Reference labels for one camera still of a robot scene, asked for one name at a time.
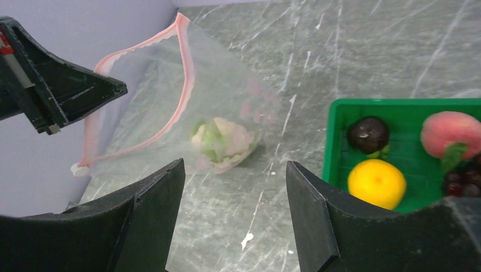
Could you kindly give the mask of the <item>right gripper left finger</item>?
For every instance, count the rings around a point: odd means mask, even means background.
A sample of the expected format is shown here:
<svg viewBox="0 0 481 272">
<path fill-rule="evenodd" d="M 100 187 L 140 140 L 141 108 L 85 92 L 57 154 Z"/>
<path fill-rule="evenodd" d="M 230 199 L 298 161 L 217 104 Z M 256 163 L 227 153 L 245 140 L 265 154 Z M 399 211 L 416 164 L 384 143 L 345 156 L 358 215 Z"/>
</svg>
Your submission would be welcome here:
<svg viewBox="0 0 481 272">
<path fill-rule="evenodd" d="M 2 271 L 165 271 L 183 159 L 60 214 L 1 216 Z"/>
</svg>

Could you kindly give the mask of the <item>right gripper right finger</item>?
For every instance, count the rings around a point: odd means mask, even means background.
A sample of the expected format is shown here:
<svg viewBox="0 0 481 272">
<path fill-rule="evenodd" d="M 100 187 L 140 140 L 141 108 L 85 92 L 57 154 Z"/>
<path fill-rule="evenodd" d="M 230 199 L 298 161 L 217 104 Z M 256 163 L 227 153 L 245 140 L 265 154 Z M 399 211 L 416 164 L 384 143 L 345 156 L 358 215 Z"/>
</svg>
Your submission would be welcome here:
<svg viewBox="0 0 481 272">
<path fill-rule="evenodd" d="M 286 189 L 301 271 L 479 271 L 480 199 L 406 214 L 334 187 L 296 161 Z"/>
</svg>

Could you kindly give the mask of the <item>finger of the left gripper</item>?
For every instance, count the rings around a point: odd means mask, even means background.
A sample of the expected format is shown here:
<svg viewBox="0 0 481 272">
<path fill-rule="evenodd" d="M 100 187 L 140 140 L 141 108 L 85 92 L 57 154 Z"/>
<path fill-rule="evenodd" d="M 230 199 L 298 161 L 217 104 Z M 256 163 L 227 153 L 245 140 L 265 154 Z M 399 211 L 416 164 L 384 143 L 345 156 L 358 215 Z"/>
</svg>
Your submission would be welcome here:
<svg viewBox="0 0 481 272">
<path fill-rule="evenodd" d="M 1 17 L 1 119 L 25 114 L 38 133 L 58 133 L 127 94 L 124 82 L 57 57 L 14 18 Z"/>
</svg>

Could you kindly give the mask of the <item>yellow lemon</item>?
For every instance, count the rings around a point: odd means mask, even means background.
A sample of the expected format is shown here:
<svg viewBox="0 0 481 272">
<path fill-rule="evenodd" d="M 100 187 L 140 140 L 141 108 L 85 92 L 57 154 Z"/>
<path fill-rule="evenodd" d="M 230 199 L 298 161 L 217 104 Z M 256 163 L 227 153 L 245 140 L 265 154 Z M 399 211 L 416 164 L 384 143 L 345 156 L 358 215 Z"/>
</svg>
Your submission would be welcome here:
<svg viewBox="0 0 481 272">
<path fill-rule="evenodd" d="M 406 193 L 407 181 L 392 164 L 380 159 L 367 159 L 350 171 L 347 187 L 350 195 L 383 209 L 393 210 Z"/>
</svg>

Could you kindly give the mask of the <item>dark plum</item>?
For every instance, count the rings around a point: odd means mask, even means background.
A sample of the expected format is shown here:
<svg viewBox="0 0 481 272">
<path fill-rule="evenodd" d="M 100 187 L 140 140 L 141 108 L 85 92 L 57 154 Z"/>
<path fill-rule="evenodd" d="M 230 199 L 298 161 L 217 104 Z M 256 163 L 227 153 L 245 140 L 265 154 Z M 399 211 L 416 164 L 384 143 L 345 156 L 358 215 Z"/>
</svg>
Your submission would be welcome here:
<svg viewBox="0 0 481 272">
<path fill-rule="evenodd" d="M 366 116 L 349 126 L 346 138 L 352 148 L 371 155 L 389 144 L 390 129 L 379 117 Z"/>
</svg>

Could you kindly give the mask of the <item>green plastic tray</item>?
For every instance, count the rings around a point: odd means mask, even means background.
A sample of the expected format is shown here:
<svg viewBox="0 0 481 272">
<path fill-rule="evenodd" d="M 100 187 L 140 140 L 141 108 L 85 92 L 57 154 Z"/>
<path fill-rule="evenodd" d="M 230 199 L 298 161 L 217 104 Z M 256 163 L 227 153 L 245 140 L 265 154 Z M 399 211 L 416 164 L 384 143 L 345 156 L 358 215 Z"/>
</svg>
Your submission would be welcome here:
<svg viewBox="0 0 481 272">
<path fill-rule="evenodd" d="M 390 129 L 387 161 L 405 176 L 407 191 L 395 209 L 408 213 L 442 198 L 440 161 L 428 155 L 420 142 L 421 127 L 430 115 L 464 112 L 480 119 L 480 99 L 337 99 L 330 105 L 322 179 L 347 190 L 351 169 L 366 156 L 349 146 L 347 128 L 365 116 L 384 120 Z"/>
</svg>

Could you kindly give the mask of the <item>clear zip top bag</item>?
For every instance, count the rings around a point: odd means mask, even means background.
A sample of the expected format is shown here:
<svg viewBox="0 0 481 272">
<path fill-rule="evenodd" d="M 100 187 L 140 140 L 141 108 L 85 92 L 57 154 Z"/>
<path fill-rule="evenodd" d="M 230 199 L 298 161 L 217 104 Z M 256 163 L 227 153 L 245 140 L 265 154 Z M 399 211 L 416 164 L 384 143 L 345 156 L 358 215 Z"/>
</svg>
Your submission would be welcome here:
<svg viewBox="0 0 481 272">
<path fill-rule="evenodd" d="M 178 158 L 187 173 L 214 172 L 195 169 L 190 133 L 200 120 L 228 119 L 261 141 L 280 108 L 267 82 L 180 13 L 160 33 L 104 57 L 95 72 L 128 92 L 85 118 L 74 177 L 137 181 Z"/>
</svg>

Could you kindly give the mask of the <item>pink peach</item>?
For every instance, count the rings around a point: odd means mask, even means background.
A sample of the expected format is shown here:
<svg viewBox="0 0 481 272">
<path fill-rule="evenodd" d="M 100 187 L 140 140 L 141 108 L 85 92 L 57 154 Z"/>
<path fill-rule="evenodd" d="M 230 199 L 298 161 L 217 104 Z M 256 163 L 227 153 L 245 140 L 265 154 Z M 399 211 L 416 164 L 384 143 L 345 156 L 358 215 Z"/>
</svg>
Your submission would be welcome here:
<svg viewBox="0 0 481 272">
<path fill-rule="evenodd" d="M 446 173 L 480 153 L 480 121 L 462 112 L 438 112 L 423 122 L 420 140 Z"/>
</svg>

